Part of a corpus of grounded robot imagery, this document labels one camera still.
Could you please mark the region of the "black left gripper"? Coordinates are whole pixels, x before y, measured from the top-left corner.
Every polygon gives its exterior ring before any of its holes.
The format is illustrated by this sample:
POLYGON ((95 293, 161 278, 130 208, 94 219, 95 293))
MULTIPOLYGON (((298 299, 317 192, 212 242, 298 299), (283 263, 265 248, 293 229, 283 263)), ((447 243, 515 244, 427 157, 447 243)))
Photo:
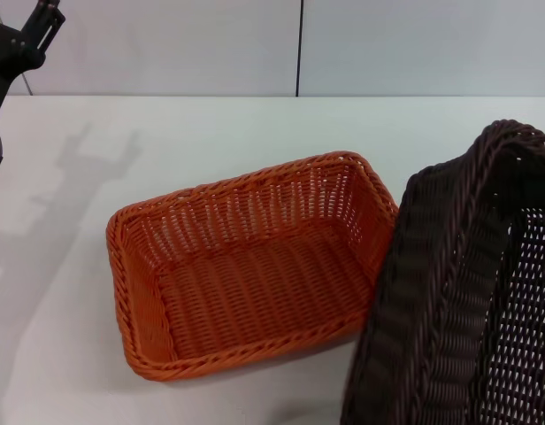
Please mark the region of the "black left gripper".
POLYGON ((0 109, 12 82, 42 66, 58 30, 65 22, 59 0, 40 0, 21 30, 0 24, 0 109))

